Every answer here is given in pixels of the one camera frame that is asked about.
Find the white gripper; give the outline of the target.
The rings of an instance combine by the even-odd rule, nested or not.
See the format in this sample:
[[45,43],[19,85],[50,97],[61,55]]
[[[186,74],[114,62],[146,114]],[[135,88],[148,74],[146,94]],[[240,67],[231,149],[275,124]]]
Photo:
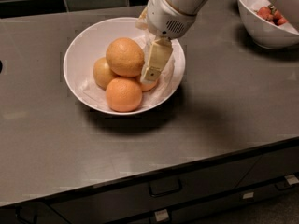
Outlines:
[[145,64],[140,77],[142,83],[150,84],[159,78],[173,52],[170,39],[184,36],[195,19],[195,15],[184,15],[176,11],[167,0],[148,1],[135,27],[140,30],[148,29],[159,37],[145,47]]

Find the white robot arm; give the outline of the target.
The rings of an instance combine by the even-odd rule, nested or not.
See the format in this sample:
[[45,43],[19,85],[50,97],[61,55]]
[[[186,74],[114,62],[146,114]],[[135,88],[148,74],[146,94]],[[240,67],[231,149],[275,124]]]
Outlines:
[[135,27],[151,35],[145,47],[140,81],[152,83],[163,72],[173,53],[172,41],[184,36],[208,0],[149,0]]

